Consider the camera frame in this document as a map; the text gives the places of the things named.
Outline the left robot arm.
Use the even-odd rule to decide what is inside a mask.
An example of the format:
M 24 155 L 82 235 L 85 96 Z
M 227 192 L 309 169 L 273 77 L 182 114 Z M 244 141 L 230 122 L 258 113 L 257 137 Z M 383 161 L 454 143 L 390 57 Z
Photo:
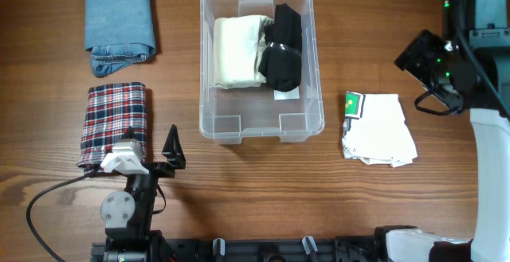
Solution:
M 109 194 L 102 202 L 100 215 L 105 223 L 106 241 L 92 246 L 92 262 L 176 261 L 176 252 L 162 232 L 151 229 L 155 199 L 163 191 L 160 178 L 173 178 L 175 171 L 186 167 L 179 142 L 178 128 L 173 125 L 163 146 L 165 162 L 144 162 L 144 150 L 129 127 L 106 154 L 101 169 L 106 174 L 127 178 L 123 191 Z

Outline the clear plastic storage container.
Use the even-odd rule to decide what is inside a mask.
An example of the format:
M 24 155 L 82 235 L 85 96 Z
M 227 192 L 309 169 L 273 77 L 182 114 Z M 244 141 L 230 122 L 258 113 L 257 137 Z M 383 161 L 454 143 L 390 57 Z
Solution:
M 301 15 L 302 71 L 298 100 L 274 100 L 274 90 L 221 89 L 213 86 L 214 22 L 252 14 L 272 17 L 286 3 Z M 199 130 L 216 143 L 239 144 L 248 137 L 278 137 L 283 143 L 303 142 L 324 129 L 320 67 L 313 0 L 200 0 Z

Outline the white printed shirt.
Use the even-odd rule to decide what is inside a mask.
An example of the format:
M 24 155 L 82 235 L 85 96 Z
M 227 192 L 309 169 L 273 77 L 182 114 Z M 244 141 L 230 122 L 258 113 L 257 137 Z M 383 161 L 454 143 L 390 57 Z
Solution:
M 367 165 L 399 167 L 418 157 L 397 94 L 347 92 L 341 143 L 345 159 Z

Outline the black cloth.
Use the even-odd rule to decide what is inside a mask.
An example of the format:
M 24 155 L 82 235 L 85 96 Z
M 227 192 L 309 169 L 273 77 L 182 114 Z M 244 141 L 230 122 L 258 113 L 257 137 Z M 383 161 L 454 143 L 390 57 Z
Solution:
M 301 83 L 301 15 L 286 3 L 276 5 L 274 21 L 264 33 L 266 48 L 258 72 L 270 88 L 290 92 Z

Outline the cream white cloth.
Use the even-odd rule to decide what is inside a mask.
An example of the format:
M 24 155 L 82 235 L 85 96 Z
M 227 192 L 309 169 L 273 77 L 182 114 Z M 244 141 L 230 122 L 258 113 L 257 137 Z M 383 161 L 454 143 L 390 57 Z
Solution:
M 258 69 L 267 46 L 266 15 L 218 18 L 214 23 L 213 86 L 221 89 L 259 87 L 266 78 Z

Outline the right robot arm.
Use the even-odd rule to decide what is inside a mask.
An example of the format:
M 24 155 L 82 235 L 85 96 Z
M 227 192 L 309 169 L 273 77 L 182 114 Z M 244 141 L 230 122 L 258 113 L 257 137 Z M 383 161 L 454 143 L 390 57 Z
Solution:
M 395 60 L 445 105 L 435 115 L 469 111 L 477 145 L 477 225 L 457 240 L 410 225 L 378 227 L 384 261 L 509 259 L 509 27 L 507 0 L 443 0 L 443 34 L 423 30 Z

